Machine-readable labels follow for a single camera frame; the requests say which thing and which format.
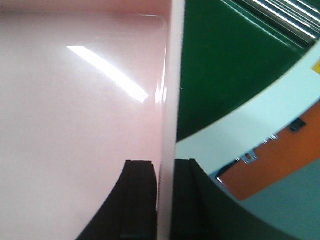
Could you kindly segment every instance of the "pink plastic panel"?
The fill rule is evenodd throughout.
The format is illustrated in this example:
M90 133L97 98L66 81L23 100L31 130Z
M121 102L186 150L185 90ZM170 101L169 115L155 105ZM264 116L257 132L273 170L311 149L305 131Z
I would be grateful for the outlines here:
M168 16L170 6L171 0L0 0L0 12L80 11Z
M159 173L167 25L107 13L0 18L0 239L72 240L126 159Z

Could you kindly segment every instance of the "white curved panel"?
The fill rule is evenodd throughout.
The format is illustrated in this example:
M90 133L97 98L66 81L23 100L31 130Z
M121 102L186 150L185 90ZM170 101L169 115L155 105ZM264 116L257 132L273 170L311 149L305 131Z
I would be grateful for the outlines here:
M312 70L319 59L320 42L263 92L179 142L176 157L196 159L210 174L279 132L319 100L320 74Z

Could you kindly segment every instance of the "black plastic part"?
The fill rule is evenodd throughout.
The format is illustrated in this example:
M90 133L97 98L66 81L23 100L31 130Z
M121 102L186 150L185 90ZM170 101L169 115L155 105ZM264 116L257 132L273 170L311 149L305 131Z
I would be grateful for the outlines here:
M174 171L171 240L297 240L238 205L194 159Z
M156 200L152 163L127 160L114 189L77 240L156 239Z
M175 161L170 239L219 239L210 224L189 160Z
M305 125L307 124L301 118L297 118L289 125L289 130L293 133L297 133Z

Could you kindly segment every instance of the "green panel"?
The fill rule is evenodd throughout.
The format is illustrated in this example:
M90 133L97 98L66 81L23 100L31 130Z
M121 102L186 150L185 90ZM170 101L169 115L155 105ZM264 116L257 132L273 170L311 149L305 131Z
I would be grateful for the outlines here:
M308 0L306 2L309 2L313 7L320 9L320 0Z
M307 51L231 0L187 0L185 11L178 141L247 102Z

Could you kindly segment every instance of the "metal bracket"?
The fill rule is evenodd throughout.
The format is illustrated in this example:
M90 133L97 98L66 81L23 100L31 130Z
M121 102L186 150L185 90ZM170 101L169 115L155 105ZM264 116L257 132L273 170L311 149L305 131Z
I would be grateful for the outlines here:
M251 150L251 151L247 152L246 154L242 155L241 157L237 157L236 160L242 160L246 164L250 164L250 163L254 162L257 159L258 159L257 154L255 153L254 150Z

